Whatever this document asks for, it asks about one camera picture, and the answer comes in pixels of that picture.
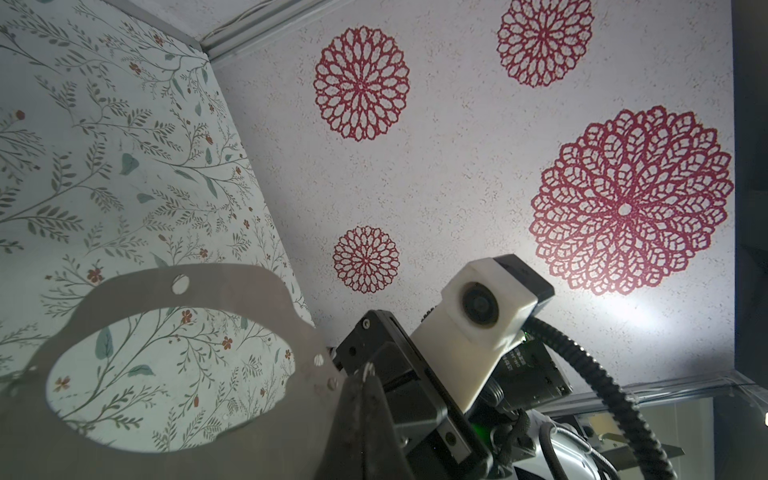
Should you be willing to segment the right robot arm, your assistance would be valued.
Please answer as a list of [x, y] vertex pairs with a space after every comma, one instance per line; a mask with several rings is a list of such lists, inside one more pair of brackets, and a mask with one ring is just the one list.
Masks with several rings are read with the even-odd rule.
[[544, 344], [505, 354], [462, 411], [394, 315], [370, 310], [332, 350], [347, 375], [372, 364], [416, 479], [606, 479], [612, 467], [538, 406], [572, 391]]

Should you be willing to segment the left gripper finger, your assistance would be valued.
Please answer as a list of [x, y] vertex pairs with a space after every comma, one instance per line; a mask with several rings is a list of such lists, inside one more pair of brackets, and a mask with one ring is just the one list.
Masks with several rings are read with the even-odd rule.
[[343, 385], [317, 479], [412, 479], [375, 366]]

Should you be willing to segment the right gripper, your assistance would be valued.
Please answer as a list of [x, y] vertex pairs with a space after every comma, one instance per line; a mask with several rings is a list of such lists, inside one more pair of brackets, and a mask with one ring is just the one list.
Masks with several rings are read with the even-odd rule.
[[382, 382], [401, 455], [415, 478], [485, 478], [489, 448], [389, 311], [366, 312], [336, 348], [334, 364], [348, 376], [367, 363]]

